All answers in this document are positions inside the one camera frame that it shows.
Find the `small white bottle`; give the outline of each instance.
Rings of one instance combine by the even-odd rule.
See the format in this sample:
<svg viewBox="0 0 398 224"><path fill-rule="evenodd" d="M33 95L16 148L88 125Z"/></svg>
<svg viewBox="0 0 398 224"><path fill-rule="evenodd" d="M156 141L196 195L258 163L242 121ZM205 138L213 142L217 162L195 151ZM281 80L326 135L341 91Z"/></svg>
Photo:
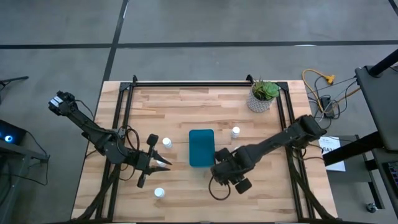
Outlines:
<svg viewBox="0 0 398 224"><path fill-rule="evenodd" d="M164 162L160 162L160 161L156 161L156 162L157 162L157 165L159 165L160 167L166 166L166 163L164 163Z"/></svg>
<svg viewBox="0 0 398 224"><path fill-rule="evenodd" d="M163 188L158 187L155 189L155 197L157 197L158 199L161 199L161 198L164 198L164 195L165 195L165 191Z"/></svg>
<svg viewBox="0 0 398 224"><path fill-rule="evenodd" d="M163 138L163 145L166 149L172 148L172 141L169 138Z"/></svg>
<svg viewBox="0 0 398 224"><path fill-rule="evenodd" d="M231 137L237 138L240 132L241 132L241 129L239 127L234 127L231 131Z"/></svg>

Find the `wooden tabletop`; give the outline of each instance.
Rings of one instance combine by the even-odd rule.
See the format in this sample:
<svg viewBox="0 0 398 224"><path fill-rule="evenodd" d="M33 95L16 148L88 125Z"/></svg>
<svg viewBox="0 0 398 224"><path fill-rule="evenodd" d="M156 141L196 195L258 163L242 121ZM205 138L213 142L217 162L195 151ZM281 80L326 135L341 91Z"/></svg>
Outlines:
<svg viewBox="0 0 398 224"><path fill-rule="evenodd" d="M302 81L287 81L295 117L311 114L307 94ZM120 82L105 82L98 104L95 122L111 128ZM137 130L141 149L147 150L149 134L159 135L155 149L173 165L171 171L158 172L147 177L143 189L137 188L141 172L131 180L120 181L114 221L116 222L277 222L297 221L285 149L279 148L264 156L246 177L252 188L242 195L231 186L231 196L217 201L208 192L210 169L190 167L188 161L188 133L192 129L212 129L216 150L255 144L281 132L277 103L270 110L253 113L246 106L249 87L145 87L135 88L129 125ZM285 117L289 124L287 108ZM231 129L241 128L237 139L231 139ZM166 149L161 139L173 142ZM322 156L318 148L308 147L307 155ZM92 144L88 152L94 150ZM98 193L103 175L105 157L98 153L86 159L73 208L72 217L78 217ZM310 188L320 203L337 216L328 177L323 161L305 161ZM121 172L128 178L131 167ZM154 190L165 189L165 197L156 199ZM214 194L225 196L226 187L213 182ZM300 198L307 217L303 193Z"/></svg>

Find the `concrete floor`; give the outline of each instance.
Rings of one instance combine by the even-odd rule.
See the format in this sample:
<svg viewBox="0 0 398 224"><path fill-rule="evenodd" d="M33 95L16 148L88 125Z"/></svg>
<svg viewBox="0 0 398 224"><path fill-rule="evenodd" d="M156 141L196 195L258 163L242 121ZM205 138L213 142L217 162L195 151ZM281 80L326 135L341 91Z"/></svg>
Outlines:
<svg viewBox="0 0 398 224"><path fill-rule="evenodd" d="M0 45L111 43L121 5L122 0L1 1ZM394 40L397 21L387 0L131 0L119 42ZM303 69L315 68L335 74L338 82L396 48L118 49L110 80L130 80L133 74L140 80L242 80L247 74L296 80ZM0 50L0 79L30 76L2 92L0 118L32 132L51 154L49 184L25 182L13 223L70 218L87 141L69 120L50 112L47 102L58 90L69 91L94 110L108 55L109 49ZM313 83L317 76L307 77ZM322 93L335 96L348 84ZM347 111L329 133L364 136L376 130L363 95L359 92L348 101ZM44 174L44 168L36 168L29 175L43 179ZM331 183L339 217L396 223L377 173L376 179L387 208L375 214L364 209L372 202L367 184Z"/></svg>

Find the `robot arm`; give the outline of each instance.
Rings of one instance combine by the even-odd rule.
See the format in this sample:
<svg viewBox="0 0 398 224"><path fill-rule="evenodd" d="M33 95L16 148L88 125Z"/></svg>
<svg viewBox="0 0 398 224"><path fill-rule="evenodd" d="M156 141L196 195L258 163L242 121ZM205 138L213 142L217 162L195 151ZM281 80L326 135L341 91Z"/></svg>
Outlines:
<svg viewBox="0 0 398 224"><path fill-rule="evenodd" d="M146 175L151 175L153 172L170 170L164 167L149 166L151 158L171 165L169 161L165 160L154 150L154 146L159 138L157 135L151 134L148 137L148 152L125 147L122 142L122 138L125 135L123 131L120 131L120 129L117 131L99 127L78 109L75 97L70 93L58 91L56 97L50 100L49 109L56 115L66 116L75 123L83 131L81 135L93 143L95 149L101 155L106 156L111 163L125 163L137 170L141 170L142 174L137 185L138 187L144 185Z"/></svg>
<svg viewBox="0 0 398 224"><path fill-rule="evenodd" d="M226 185L231 182L242 194L251 187L250 181L243 174L252 170L264 155L281 146L305 148L308 142L317 140L324 134L326 131L319 127L311 115L301 116L286 130L259 144L241 146L233 152L227 148L216 152L215 157L219 163L211 168L211 173L217 183Z"/></svg>

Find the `wheel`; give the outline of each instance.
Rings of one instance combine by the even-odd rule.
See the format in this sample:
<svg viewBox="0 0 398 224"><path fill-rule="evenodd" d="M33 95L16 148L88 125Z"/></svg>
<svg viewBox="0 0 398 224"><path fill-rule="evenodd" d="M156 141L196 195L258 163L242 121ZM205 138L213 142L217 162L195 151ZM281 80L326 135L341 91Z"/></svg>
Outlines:
<svg viewBox="0 0 398 224"><path fill-rule="evenodd" d="M366 205L366 210L370 213L375 213L377 211L377 207L375 203L369 203Z"/></svg>

